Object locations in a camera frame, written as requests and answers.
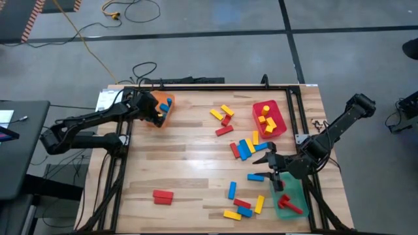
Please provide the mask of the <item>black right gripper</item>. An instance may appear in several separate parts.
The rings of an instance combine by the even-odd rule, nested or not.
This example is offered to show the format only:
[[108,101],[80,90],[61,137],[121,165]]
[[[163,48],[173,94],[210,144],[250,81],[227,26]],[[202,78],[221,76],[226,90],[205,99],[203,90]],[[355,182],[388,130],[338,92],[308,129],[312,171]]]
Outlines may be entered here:
[[275,191],[283,191],[284,186],[280,173],[286,171],[285,158],[283,155],[277,154],[275,143],[268,142],[267,146],[269,151],[263,157],[254,161],[253,165],[268,163],[268,167],[272,172],[255,173],[255,175],[268,178],[272,182]]

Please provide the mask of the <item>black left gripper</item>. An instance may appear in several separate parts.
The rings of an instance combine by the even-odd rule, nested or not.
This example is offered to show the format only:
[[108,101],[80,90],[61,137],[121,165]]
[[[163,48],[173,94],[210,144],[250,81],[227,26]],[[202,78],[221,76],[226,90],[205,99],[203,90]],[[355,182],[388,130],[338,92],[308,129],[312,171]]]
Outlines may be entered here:
[[130,101],[132,111],[131,119],[139,119],[153,123],[156,127],[161,127],[164,117],[158,117],[159,112],[155,110],[158,101],[150,92],[140,91],[138,95]]

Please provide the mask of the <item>orange plastic bin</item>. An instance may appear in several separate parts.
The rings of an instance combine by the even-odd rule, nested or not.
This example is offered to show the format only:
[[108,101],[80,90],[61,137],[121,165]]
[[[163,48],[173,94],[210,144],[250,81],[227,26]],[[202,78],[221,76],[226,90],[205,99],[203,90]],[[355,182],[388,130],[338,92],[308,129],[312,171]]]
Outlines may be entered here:
[[[175,109],[176,98],[175,98],[174,94],[167,93],[167,92],[164,92],[164,91],[153,90],[150,93],[158,101],[158,104],[155,107],[155,110],[158,111],[159,113],[163,114],[163,117],[164,117],[165,120],[164,120],[161,128],[164,129],[170,123],[172,113],[174,112],[174,109]],[[167,103],[167,98],[172,99],[172,105],[170,106],[169,112],[164,113],[162,110],[160,110],[159,106],[160,106],[161,103],[168,104]]]

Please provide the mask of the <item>red plastic bin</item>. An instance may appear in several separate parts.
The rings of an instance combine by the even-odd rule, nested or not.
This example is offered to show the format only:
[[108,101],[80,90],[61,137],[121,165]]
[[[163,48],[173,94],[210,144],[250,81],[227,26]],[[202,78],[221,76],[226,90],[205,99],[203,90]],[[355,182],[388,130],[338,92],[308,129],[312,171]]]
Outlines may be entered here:
[[[268,125],[267,122],[260,124],[258,120],[258,117],[262,116],[261,110],[263,106],[265,105],[268,105],[270,107],[270,111],[268,115],[265,116],[265,118],[267,119],[269,117],[272,117],[277,125],[277,127],[273,130],[272,134],[270,135],[264,134],[264,130],[266,126]],[[261,138],[267,139],[267,138],[279,137],[287,130],[287,126],[284,122],[280,109],[278,108],[277,102],[275,100],[256,102],[253,105],[253,118],[255,120],[257,130],[259,131],[259,134],[261,135]]]

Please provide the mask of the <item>green plastic bin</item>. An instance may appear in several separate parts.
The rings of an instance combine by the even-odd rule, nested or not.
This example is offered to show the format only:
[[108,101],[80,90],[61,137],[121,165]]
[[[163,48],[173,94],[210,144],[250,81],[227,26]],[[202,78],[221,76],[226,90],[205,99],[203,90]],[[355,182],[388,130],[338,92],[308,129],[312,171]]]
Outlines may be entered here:
[[[275,191],[272,182],[269,182],[270,193],[273,200],[274,209],[279,219],[300,219],[309,215],[309,209],[304,196],[303,187],[300,180],[295,179],[290,173],[284,172],[280,174],[282,182],[285,186],[283,191]],[[282,195],[287,195],[290,198],[290,203],[302,210],[302,213],[297,213],[289,208],[281,209],[278,206],[278,201]]]

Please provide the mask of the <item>white paper booklet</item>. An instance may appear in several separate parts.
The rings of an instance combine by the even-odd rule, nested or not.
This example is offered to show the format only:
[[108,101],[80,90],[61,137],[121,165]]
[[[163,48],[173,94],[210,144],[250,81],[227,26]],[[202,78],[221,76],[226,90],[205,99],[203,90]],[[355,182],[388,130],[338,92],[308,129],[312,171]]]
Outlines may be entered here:
[[120,89],[103,89],[98,97],[95,111],[102,111],[114,103],[120,102],[123,97],[123,91]]

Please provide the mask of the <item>black power strip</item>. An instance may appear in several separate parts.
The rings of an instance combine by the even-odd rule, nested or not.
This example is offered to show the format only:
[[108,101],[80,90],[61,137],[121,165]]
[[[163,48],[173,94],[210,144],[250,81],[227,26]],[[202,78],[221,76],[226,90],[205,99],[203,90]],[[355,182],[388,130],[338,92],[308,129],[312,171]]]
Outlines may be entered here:
[[194,78],[188,76],[185,78],[173,78],[173,79],[145,79],[145,84],[224,84],[224,77],[198,77]]

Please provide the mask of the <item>small striped black floor mat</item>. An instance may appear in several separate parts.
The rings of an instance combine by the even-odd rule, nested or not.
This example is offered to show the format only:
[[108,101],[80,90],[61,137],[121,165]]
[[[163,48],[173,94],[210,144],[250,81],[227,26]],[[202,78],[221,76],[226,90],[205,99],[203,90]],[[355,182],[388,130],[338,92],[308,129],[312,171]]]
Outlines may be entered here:
[[[82,0],[56,0],[64,12],[77,12],[80,9]],[[43,14],[60,13],[54,0],[45,0]]]

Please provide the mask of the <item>black desk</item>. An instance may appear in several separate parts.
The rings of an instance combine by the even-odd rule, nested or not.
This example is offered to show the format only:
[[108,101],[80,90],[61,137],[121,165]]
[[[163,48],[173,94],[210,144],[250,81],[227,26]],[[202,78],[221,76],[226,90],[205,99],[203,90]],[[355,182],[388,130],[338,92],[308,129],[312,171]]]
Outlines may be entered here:
[[14,111],[7,128],[20,135],[17,140],[0,143],[0,200],[18,196],[49,106],[48,101],[0,102],[0,110]]

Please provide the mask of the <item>white paper sheet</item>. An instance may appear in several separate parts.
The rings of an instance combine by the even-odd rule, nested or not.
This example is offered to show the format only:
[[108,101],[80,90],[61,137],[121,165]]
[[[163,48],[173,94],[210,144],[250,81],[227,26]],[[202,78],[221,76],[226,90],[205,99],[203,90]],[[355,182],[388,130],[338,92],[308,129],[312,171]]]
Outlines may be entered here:
[[7,128],[12,121],[13,110],[0,110],[0,127]]

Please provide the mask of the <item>dark tablet screen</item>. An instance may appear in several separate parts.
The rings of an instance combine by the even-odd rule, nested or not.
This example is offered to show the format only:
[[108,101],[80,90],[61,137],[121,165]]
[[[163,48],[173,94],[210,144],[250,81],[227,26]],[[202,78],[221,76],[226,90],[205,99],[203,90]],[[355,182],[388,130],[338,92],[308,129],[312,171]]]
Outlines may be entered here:
[[8,128],[0,126],[0,142],[8,142],[19,139],[20,135]]

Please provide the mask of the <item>large striped black floor mat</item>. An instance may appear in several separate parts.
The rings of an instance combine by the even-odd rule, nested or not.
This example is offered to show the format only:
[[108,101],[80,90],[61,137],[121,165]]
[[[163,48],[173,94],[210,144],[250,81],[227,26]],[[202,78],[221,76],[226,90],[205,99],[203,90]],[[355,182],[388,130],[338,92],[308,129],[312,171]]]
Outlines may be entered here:
[[0,0],[0,44],[26,42],[45,0]]

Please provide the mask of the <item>person's shoe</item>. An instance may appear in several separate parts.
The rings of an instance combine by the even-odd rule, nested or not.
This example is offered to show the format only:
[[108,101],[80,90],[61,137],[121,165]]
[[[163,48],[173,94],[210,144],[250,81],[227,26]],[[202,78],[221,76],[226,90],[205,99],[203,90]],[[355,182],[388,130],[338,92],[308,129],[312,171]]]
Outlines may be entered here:
[[418,38],[405,42],[402,51],[407,57],[418,60]]

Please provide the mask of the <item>black metal table frame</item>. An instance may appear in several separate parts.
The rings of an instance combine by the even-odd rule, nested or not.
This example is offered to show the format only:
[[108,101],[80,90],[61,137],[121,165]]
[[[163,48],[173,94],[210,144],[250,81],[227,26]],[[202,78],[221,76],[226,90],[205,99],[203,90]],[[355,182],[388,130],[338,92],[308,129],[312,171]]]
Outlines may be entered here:
[[[115,233],[148,232],[309,232],[329,228],[329,222],[314,201],[308,205],[309,216],[283,220],[276,215],[267,181],[249,181],[249,173],[264,172],[267,165],[253,164],[262,156],[254,153],[246,161],[236,159],[230,144],[251,138],[255,130],[252,106],[256,102],[275,100],[287,131],[274,142],[281,154],[296,150],[295,135],[315,131],[311,119],[323,119],[325,112],[317,87],[273,85],[172,85],[165,92],[174,94],[175,109],[170,123],[155,128],[143,121],[101,125],[101,134],[121,131],[131,136],[128,156],[122,160],[107,159],[95,149],[91,155],[85,184],[84,203],[78,209],[78,220],[86,224],[94,206],[123,171],[122,187],[102,214],[98,229]],[[225,104],[233,112],[228,125],[233,131],[217,136],[223,128],[211,109],[223,117]],[[225,210],[237,213],[239,206],[228,199],[229,186],[236,182],[234,199],[251,204],[252,217],[240,221],[223,216]],[[153,191],[174,193],[171,205],[155,204]],[[265,202],[260,214],[254,212],[257,197]]]

